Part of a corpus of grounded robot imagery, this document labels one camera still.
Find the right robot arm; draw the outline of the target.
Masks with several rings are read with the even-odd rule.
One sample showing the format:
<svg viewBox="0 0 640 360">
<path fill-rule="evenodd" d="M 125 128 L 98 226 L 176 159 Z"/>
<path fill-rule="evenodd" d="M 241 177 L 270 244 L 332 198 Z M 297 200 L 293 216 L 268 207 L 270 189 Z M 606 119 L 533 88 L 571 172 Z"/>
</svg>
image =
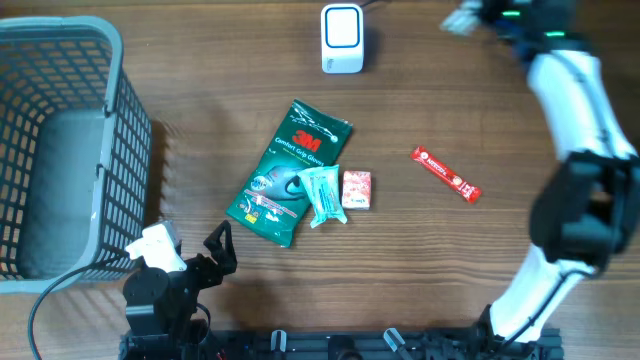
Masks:
<svg viewBox="0 0 640 360">
<path fill-rule="evenodd" d="M 572 1 L 482 1 L 471 10 L 513 46 L 546 116 L 559 167 L 536 199 L 525 260 L 485 308 L 468 347 L 525 357 L 581 281 L 625 250 L 639 218 L 639 155 L 620 128 L 601 62 L 571 29 Z"/>
</svg>

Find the green 3M gloves packet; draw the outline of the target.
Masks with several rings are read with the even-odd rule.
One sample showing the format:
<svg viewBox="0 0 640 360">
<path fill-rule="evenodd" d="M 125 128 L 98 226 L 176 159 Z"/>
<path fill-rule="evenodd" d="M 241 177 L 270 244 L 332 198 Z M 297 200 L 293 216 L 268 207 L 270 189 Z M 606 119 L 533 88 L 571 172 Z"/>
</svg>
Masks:
<svg viewBox="0 0 640 360">
<path fill-rule="evenodd" d="M 333 165 L 352 125 L 295 99 L 226 214 L 282 247 L 291 246 L 310 201 L 298 173 Z"/>
</svg>

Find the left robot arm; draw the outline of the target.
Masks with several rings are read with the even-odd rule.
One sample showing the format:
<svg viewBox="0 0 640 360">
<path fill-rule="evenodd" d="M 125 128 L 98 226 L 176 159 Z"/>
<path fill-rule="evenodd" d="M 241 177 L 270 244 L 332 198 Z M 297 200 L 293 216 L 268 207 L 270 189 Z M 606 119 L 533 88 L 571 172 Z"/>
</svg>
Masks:
<svg viewBox="0 0 640 360">
<path fill-rule="evenodd" d="M 162 221 L 143 229 L 142 237 L 126 247 L 129 257 L 143 259 L 144 266 L 123 287 L 130 330 L 121 339 L 121 359 L 220 357 L 210 312 L 198 296 L 237 269 L 230 223 L 221 222 L 203 245 L 207 256 L 184 260 L 173 224 Z"/>
</svg>

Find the white teal tissue packet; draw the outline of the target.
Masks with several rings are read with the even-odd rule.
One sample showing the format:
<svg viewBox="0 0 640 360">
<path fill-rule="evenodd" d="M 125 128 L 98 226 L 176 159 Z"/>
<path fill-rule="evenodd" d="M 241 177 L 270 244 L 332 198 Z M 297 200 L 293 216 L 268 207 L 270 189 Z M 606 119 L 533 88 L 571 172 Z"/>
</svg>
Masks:
<svg viewBox="0 0 640 360">
<path fill-rule="evenodd" d="M 338 165 L 308 168 L 298 173 L 315 213 L 310 222 L 311 228 L 316 228 L 329 219 L 347 223 L 348 219 L 340 202 L 338 176 Z"/>
</svg>

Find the red white small carton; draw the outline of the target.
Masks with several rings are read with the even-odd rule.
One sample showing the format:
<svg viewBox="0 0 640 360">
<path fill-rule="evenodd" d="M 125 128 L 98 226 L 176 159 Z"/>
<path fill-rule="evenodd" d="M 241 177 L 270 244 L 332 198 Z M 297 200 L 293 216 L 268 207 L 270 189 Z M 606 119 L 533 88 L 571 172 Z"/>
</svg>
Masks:
<svg viewBox="0 0 640 360">
<path fill-rule="evenodd" d="M 369 210 L 371 206 L 371 173 L 345 171 L 343 174 L 342 201 L 346 209 Z"/>
</svg>

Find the red Nescafe stick sachet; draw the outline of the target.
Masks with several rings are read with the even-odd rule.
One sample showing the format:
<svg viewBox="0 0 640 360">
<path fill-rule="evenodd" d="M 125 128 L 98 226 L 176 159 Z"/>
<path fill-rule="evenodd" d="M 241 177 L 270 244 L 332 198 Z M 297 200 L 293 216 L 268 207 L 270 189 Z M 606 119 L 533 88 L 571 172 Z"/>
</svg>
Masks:
<svg viewBox="0 0 640 360">
<path fill-rule="evenodd" d="M 479 187 L 463 179 L 459 174 L 435 157 L 424 146 L 418 146 L 414 149 L 410 158 L 439 178 L 466 202 L 474 204 L 482 195 L 482 190 Z"/>
</svg>

